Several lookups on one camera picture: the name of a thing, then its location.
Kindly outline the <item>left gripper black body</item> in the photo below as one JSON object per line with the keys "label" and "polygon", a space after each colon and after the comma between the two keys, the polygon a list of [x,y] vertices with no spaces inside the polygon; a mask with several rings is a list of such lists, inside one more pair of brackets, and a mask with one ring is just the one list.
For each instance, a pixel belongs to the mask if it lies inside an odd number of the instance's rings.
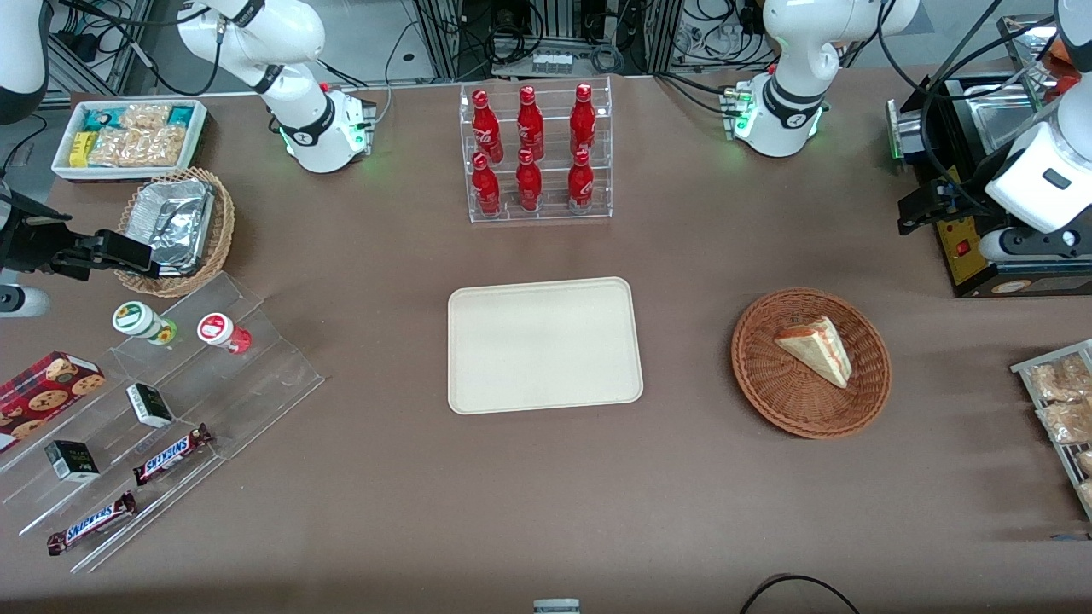
{"label": "left gripper black body", "polygon": [[[956,185],[958,182],[958,177],[952,180],[948,180]],[[973,203],[971,198],[966,194],[961,194],[959,206],[947,206],[947,214],[943,215],[943,220],[936,222],[935,226],[940,229],[940,226],[945,224],[956,224],[956,222],[972,221],[975,228],[978,232],[993,232],[997,229],[997,210],[995,206],[986,205],[983,200],[978,203]]]}

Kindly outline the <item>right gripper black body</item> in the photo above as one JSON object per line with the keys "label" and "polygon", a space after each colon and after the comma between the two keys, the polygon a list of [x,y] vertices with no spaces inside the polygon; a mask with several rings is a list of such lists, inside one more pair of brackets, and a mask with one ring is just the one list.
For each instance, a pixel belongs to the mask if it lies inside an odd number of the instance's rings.
{"label": "right gripper black body", "polygon": [[3,194],[3,269],[74,275],[78,269],[57,261],[57,255],[73,245],[73,234],[67,228],[71,220],[71,215],[44,206],[25,194]]}

